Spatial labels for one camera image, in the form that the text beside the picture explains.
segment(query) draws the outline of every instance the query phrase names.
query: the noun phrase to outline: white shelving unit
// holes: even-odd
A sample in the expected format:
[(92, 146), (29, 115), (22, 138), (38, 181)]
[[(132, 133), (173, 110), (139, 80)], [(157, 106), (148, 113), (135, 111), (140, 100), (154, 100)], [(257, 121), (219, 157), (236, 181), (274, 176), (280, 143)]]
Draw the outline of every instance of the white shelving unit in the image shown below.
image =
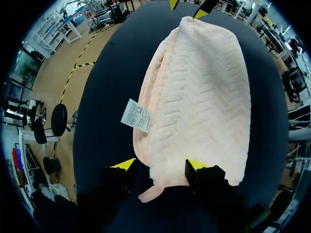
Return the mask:
[(39, 19), (25, 40), (45, 58), (49, 59), (62, 42), (62, 33), (68, 35), (71, 32), (70, 27), (65, 26), (59, 29), (62, 24), (62, 17), (55, 10), (50, 16)]

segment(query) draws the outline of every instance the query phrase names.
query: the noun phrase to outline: black stool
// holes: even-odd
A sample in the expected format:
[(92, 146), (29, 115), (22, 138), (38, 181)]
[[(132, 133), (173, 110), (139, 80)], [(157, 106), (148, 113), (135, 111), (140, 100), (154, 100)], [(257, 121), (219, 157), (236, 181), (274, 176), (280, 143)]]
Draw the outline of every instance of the black stool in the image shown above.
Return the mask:
[(51, 128), (54, 135), (46, 136), (45, 131), (49, 129), (44, 129), (45, 119), (39, 117), (33, 123), (33, 131), (35, 140), (39, 144), (47, 143), (47, 137), (60, 137), (64, 134), (65, 130), (67, 129), (70, 132), (70, 129), (67, 127), (67, 124), (71, 124), (72, 120), (67, 119), (67, 109), (66, 106), (63, 104), (58, 104), (55, 106), (52, 112), (52, 119), (51, 119)]

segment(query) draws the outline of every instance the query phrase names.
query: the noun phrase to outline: yellow and black tape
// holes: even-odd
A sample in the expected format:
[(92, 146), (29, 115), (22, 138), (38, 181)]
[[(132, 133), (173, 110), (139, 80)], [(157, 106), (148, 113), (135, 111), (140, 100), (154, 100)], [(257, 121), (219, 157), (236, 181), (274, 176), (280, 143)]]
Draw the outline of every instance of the yellow and black tape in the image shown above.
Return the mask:
[(87, 46), (91, 43), (91, 41), (95, 38), (95, 36), (96, 36), (99, 32), (100, 32), (100, 30), (97, 30), (97, 31), (96, 31), (96, 33), (92, 36), (92, 38), (90, 39), (90, 41), (86, 44), (86, 46), (84, 47), (84, 49), (83, 49), (82, 52), (80, 53), (80, 55), (79, 55), (77, 61), (75, 62), (74, 66), (73, 66), (73, 68), (72, 68), (72, 70), (71, 70), (71, 72), (70, 72), (70, 74), (69, 74), (69, 77), (68, 77), (68, 79), (67, 79), (67, 82), (66, 82), (66, 84), (65, 84), (64, 91), (63, 91), (62, 97), (61, 97), (61, 99), (60, 99), (60, 103), (62, 103), (62, 101), (63, 101), (64, 94), (65, 94), (65, 91), (66, 91), (68, 82), (69, 82), (69, 80), (70, 80), (70, 78), (71, 78), (71, 75), (72, 75), (74, 69), (76, 69), (76, 67), (81, 67), (81, 66), (84, 65), (84, 64), (82, 64), (81, 66), (80, 66), (80, 65), (77, 66), (78, 61), (80, 60), (80, 58), (81, 58), (83, 52), (86, 50)]
[(89, 63), (84, 63), (84, 64), (81, 64), (81, 65), (77, 65), (75, 66), (74, 68), (79, 68), (79, 67), (86, 67), (86, 66), (89, 66), (89, 65), (93, 65), (95, 64), (96, 62), (89, 62)]
[(78, 61), (80, 60), (82, 54), (84, 53), (84, 51), (86, 50), (86, 48), (88, 47), (88, 45), (91, 43), (91, 41), (95, 38), (95, 36), (97, 35), (97, 33), (99, 33), (101, 30), (97, 30), (96, 33), (92, 36), (92, 38), (90, 39), (90, 41), (86, 44), (86, 46), (84, 47), (84, 49), (82, 50), (82, 52), (80, 53), (76, 63), (74, 64), (73, 67), (76, 67), (76, 65), (78, 64)]

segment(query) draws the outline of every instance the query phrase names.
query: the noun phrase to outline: table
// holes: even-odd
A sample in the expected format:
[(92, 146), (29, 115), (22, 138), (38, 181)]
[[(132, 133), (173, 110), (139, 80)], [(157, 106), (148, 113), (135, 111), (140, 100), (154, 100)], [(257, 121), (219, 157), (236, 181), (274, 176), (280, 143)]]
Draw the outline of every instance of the table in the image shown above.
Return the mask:
[[(138, 100), (145, 72), (160, 42), (183, 16), (192, 16), (198, 7), (180, 2), (171, 11), (168, 1), (149, 1), (130, 15), (102, 50), (78, 109), (73, 142), (77, 193), (88, 192), (103, 167), (135, 157), (133, 129), (120, 123), (125, 107), (129, 98)], [(247, 195), (246, 206), (262, 203), (268, 207), (281, 180), (288, 146), (288, 113), (279, 73), (251, 28), (217, 10), (200, 19), (229, 29), (241, 46), (250, 81), (252, 115), (245, 178), (236, 189)], [(146, 190), (148, 181), (148, 167), (138, 162), (136, 183), (108, 233), (129, 229), (137, 233), (217, 232), (189, 187), (166, 188), (155, 200), (141, 203), (138, 195)]]
[[(59, 28), (57, 28), (58, 33), (60, 34), (60, 36), (68, 43), (71, 44), (72, 42), (82, 38), (82, 35), (79, 33), (79, 31), (76, 29), (76, 27), (73, 25), (73, 23), (71, 22), (71, 20), (73, 20), (74, 17), (76, 17), (77, 15), (81, 14), (86, 8), (88, 8), (89, 5), (86, 4), (83, 8), (81, 8), (79, 11), (75, 12), (73, 15), (68, 16), (68, 19), (66, 18), (65, 23), (63, 23)], [(73, 38), (72, 40), (70, 40), (62, 31), (61, 29), (64, 28), (65, 26), (68, 26), (77, 36), (75, 38)]]
[[(299, 65), (298, 65), (298, 63), (297, 63), (297, 61), (296, 61), (296, 59), (295, 59), (295, 58), (293, 57), (293, 55), (292, 55), (292, 52), (288, 49), (288, 47), (285, 45), (285, 43), (284, 43), (273, 31), (271, 31), (271, 28), (268, 27), (268, 26), (266, 25), (266, 22), (265, 22), (264, 20), (261, 20), (261, 23), (262, 23), (262, 25), (263, 25), (268, 31), (271, 32), (272, 37), (273, 37), (273, 38), (276, 40), (276, 42), (282, 47), (283, 52), (285, 52), (286, 54), (288, 54), (288, 55), (291, 57), (291, 59), (293, 60), (293, 62), (295, 62), (296, 66), (300, 69), (300, 67), (299, 67)], [(282, 55), (283, 52), (281, 52), (280, 54), (278, 54), (276, 57), (280, 57), (280, 56)]]

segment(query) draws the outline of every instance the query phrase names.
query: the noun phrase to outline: pink towel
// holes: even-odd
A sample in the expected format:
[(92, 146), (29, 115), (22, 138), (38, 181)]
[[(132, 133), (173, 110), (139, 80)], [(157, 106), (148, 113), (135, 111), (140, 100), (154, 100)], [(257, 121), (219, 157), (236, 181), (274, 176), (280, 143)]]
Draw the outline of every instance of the pink towel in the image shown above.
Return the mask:
[(238, 185), (247, 160), (250, 100), (235, 35), (182, 18), (156, 50), (139, 95), (152, 117), (148, 133), (134, 129), (134, 150), (154, 181), (139, 199), (148, 202), (165, 187), (189, 185), (187, 158), (218, 165), (230, 184)]

